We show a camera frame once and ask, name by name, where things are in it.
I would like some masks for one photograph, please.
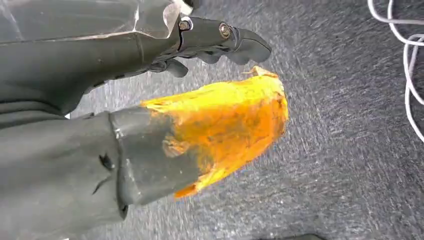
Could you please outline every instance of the orange painted material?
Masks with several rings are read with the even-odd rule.
[[[163,140],[165,154],[190,154],[201,175],[176,197],[197,193],[262,154],[289,119],[283,85],[274,73],[254,67],[247,80],[218,82],[198,90],[141,103],[152,116],[173,119]]]

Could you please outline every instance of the screw head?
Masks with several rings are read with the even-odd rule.
[[[190,29],[190,23],[188,21],[180,21],[178,27],[181,31],[186,31]]]
[[[221,23],[219,25],[219,33],[221,34],[221,36],[223,38],[227,39],[231,35],[231,29],[230,29],[230,27],[227,24]]]

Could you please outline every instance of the robotic hand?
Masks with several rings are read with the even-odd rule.
[[[226,56],[244,65],[271,54],[254,32],[179,11],[169,17],[172,5],[164,2],[0,1],[2,238],[66,239],[197,180],[192,157],[163,154],[170,125],[152,122],[145,108],[64,118],[109,80],[147,71],[183,77],[188,69],[177,57],[213,64]],[[104,22],[134,9],[134,27],[119,21],[104,31]],[[165,12],[165,24],[144,28]]]

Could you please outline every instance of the white wire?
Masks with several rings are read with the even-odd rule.
[[[388,7],[387,7],[387,18],[384,18],[380,16],[374,6],[373,0],[368,0],[368,8],[371,12],[372,16],[376,18],[377,20],[388,23],[390,26],[391,31],[396,36],[398,40],[403,42],[405,44],[403,48],[403,69],[405,72],[406,77],[406,85],[405,85],[405,110],[406,110],[406,117],[409,120],[410,125],[412,126],[413,130],[415,131],[416,135],[419,137],[419,139],[424,143],[424,136],[421,133],[420,129],[418,128],[417,124],[414,121],[414,118],[411,113],[411,93],[412,95],[417,99],[417,101],[424,105],[424,99],[421,98],[421,96],[418,94],[414,87],[414,83],[412,81],[412,77],[414,74],[414,67],[417,60],[417,54],[418,54],[418,47],[424,46],[424,34],[414,34],[410,36],[408,39],[405,39],[396,28],[395,24],[415,24],[415,25],[424,25],[423,20],[409,20],[409,19],[393,19],[393,3],[394,0],[389,0]],[[412,55],[409,59],[409,46],[413,45]]]
[[[372,16],[380,22],[387,24],[416,24],[416,25],[424,25],[424,21],[422,20],[410,20],[410,19],[393,19],[393,18],[385,18],[377,13],[377,10],[374,6],[374,0],[368,0],[368,8],[371,12]]]

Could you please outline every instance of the clear plastic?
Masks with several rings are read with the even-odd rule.
[[[134,32],[166,39],[180,8],[174,0],[0,0],[0,44]]]

